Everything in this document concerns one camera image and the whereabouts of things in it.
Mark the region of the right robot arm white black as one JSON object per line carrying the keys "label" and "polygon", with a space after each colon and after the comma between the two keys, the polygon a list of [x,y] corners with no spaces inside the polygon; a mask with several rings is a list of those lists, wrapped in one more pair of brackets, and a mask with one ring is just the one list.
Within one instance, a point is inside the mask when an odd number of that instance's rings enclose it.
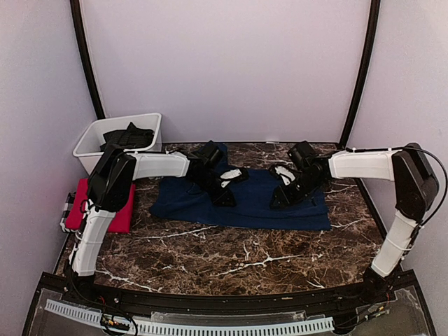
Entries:
{"label": "right robot arm white black", "polygon": [[361,302],[373,303],[384,292],[381,279],[392,274],[430,219],[428,211],[440,190],[428,161],[431,153],[417,143],[409,143],[403,147],[347,149],[319,155],[307,141],[301,141],[288,151],[288,156],[294,170],[287,174],[275,166],[269,170],[282,180],[272,193],[269,205],[273,209],[305,201],[330,179],[377,179],[394,184],[395,217],[367,270],[372,277],[357,289]]}

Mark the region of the navy blue t-shirt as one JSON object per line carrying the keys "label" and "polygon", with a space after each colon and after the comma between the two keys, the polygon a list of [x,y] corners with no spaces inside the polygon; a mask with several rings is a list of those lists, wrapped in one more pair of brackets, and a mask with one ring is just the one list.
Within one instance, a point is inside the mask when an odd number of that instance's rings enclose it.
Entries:
{"label": "navy blue t-shirt", "polygon": [[231,182],[234,207],[213,205],[210,196],[187,178],[164,177],[159,195],[150,208],[152,216],[206,225],[251,229],[329,230],[328,207],[322,191],[285,209],[270,208],[274,189],[280,181],[266,169],[249,169],[248,179]]}

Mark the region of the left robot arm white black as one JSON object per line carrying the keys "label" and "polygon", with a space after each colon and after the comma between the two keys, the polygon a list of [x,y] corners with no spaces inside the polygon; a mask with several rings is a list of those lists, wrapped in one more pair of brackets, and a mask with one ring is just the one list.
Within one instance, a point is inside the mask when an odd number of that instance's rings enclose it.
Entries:
{"label": "left robot arm white black", "polygon": [[223,151],[213,142],[200,150],[184,154],[135,152],[111,144],[106,147],[87,180],[85,217],[76,232],[76,243],[69,256],[69,274],[91,277],[106,232],[124,208],[133,181],[144,178],[186,178],[204,191],[217,207],[234,207],[235,197],[223,185],[216,165]]}

